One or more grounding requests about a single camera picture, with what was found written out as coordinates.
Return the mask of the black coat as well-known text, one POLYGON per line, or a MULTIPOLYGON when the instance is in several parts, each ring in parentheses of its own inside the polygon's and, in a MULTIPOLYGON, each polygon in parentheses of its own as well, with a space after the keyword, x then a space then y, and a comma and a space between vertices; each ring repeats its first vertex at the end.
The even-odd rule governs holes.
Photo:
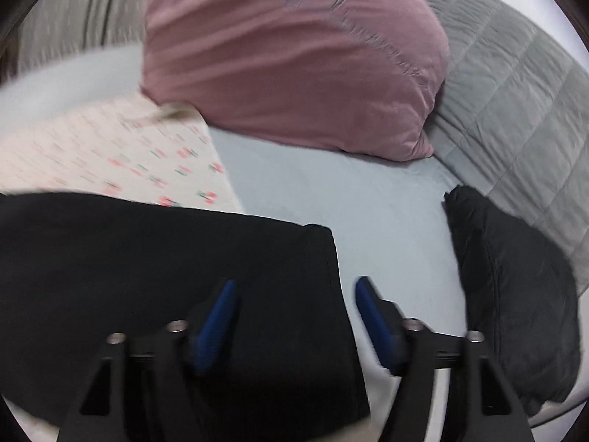
POLYGON ((241 304, 196 404, 213 441, 310 441, 367 417, 334 238, 320 225, 95 194, 1 200, 1 392, 61 425, 106 338, 241 304))

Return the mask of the dark grey folded garment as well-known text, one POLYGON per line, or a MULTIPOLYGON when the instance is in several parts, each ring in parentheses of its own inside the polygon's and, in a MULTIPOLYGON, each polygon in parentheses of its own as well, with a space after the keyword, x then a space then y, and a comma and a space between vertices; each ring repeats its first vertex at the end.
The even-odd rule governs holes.
POLYGON ((564 402, 582 361, 576 280, 564 252, 473 187, 446 193, 443 208, 468 328, 484 335, 528 416, 564 402))

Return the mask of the light grey bed sheet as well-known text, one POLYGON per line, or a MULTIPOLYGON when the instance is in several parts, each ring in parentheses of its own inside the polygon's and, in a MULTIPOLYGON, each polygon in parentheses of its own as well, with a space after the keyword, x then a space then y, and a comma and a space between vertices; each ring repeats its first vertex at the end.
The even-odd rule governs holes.
MULTIPOLYGON (((140 50, 90 52, 18 77, 1 90, 1 141, 62 113, 135 91, 140 50)), ((352 285, 371 276, 387 297, 435 327, 464 328, 464 300, 442 194, 455 183, 437 160, 397 165, 286 147, 221 130, 211 136, 242 214, 320 225, 334 238, 341 293, 375 425, 393 385, 378 367, 352 306, 352 285)))

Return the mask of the cherry print blanket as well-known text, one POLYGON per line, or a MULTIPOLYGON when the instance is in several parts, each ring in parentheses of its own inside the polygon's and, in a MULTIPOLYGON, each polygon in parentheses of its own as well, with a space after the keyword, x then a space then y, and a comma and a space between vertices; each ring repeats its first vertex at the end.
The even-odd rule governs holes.
POLYGON ((201 114, 139 92, 39 122, 1 141, 4 194, 79 192, 241 213, 201 114))

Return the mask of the grey quilted blanket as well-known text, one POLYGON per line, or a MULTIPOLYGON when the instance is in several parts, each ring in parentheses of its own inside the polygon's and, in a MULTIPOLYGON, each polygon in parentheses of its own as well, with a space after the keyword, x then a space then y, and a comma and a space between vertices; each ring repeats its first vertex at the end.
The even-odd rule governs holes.
POLYGON ((464 184, 563 249, 588 287, 588 74, 500 0, 426 0, 450 49, 426 132, 464 184))

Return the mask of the pink pillow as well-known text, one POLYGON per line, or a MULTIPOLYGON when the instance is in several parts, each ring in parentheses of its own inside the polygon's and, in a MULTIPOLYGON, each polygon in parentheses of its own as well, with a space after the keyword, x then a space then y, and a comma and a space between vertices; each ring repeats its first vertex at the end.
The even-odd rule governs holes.
POLYGON ((425 0, 147 0, 143 93, 280 144, 409 162, 449 43, 425 0))

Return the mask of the grey dotted curtain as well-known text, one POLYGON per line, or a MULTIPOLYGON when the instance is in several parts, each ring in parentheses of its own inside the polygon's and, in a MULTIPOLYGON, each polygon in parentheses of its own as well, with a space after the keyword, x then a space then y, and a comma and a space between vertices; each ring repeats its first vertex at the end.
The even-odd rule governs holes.
POLYGON ((146 0, 39 0, 10 37, 2 75, 11 79, 85 51, 145 38, 146 0))

